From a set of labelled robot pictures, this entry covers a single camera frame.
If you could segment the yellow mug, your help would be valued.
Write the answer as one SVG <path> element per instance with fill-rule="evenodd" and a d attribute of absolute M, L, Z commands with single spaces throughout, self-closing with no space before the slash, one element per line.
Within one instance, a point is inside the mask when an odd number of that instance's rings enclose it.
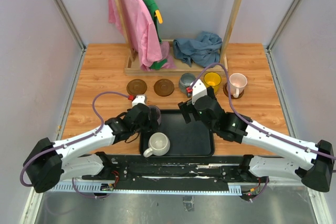
<path fill-rule="evenodd" d="M 205 74 L 204 78 L 204 84 L 205 86 L 212 87 L 214 90 L 214 93 L 216 94 L 220 88 L 220 84 L 222 82 L 221 76 L 216 72 L 208 72 Z"/>

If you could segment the brown round coaster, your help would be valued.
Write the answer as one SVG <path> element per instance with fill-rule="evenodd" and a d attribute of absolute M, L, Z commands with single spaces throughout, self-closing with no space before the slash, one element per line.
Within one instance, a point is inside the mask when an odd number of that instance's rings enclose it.
<path fill-rule="evenodd" d="M 169 79 L 160 79 L 154 84 L 154 92 L 161 97 L 170 96 L 174 92 L 174 83 Z"/>
<path fill-rule="evenodd" d="M 137 96 L 145 94 L 146 91 L 147 85 L 142 79 L 133 79 L 127 84 L 127 92 L 129 95 Z"/>
<path fill-rule="evenodd" d="M 230 95 L 232 99 L 239 99 L 244 95 L 245 90 L 225 83 L 223 86 L 223 92 L 227 97 Z"/>

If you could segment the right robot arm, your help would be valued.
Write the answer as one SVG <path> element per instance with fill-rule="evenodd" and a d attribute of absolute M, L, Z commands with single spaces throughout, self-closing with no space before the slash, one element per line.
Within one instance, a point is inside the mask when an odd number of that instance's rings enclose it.
<path fill-rule="evenodd" d="M 299 180 L 310 189 L 329 192 L 335 162 L 330 142 L 307 142 L 273 131 L 235 109 L 226 112 L 215 97 L 208 95 L 195 102 L 180 102 L 178 107 L 186 123 L 190 123 L 192 115 L 226 141 L 253 145 L 277 154 L 276 158 L 245 156 L 238 168 L 242 181 L 284 177 Z"/>

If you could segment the purple translucent cup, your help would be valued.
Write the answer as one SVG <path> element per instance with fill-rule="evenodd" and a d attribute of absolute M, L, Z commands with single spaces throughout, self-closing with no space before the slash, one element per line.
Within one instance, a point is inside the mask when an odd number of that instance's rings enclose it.
<path fill-rule="evenodd" d="M 149 108 L 151 110 L 154 110 L 157 123 L 158 125 L 161 125 L 161 121 L 162 121 L 161 110 L 156 105 L 149 105 Z"/>

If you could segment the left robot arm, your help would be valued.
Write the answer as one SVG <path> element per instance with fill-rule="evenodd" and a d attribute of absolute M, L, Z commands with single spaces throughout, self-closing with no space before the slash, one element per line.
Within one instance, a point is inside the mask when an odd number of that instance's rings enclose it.
<path fill-rule="evenodd" d="M 91 131 L 55 142 L 45 137 L 37 142 L 23 163 L 21 175 L 27 175 L 30 183 L 23 178 L 20 182 L 33 187 L 36 193 L 44 193 L 60 181 L 74 177 L 93 175 L 108 179 L 112 166 L 99 155 L 88 153 L 126 141 L 135 133 L 155 130 L 157 119 L 154 109 L 138 103 L 127 112 L 102 120 L 101 125 Z"/>

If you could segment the pink ceramic mug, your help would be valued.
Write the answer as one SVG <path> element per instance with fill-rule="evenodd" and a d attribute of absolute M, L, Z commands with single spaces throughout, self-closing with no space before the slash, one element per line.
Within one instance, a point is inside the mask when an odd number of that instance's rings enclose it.
<path fill-rule="evenodd" d="M 245 89 L 247 83 L 248 83 L 248 80 L 246 76 L 241 73 L 233 73 L 229 77 L 229 81 L 228 81 L 228 84 L 231 84 L 241 89 Z"/>

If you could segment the white ceramic mug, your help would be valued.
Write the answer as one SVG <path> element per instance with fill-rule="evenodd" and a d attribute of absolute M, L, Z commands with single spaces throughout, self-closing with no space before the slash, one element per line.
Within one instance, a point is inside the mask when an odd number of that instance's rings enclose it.
<path fill-rule="evenodd" d="M 149 141 L 148 148 L 143 152 L 143 156 L 148 158 L 152 155 L 163 156 L 170 150 L 169 138 L 161 132 L 154 133 Z"/>

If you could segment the grey ceramic mug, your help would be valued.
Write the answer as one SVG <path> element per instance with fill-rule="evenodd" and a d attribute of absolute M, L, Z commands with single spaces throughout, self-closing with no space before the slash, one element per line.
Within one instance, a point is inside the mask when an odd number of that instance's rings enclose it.
<path fill-rule="evenodd" d="M 192 73 L 184 73 L 179 79 L 179 90 L 188 98 L 191 97 L 191 94 L 187 92 L 187 88 L 194 82 L 195 79 L 196 77 Z"/>

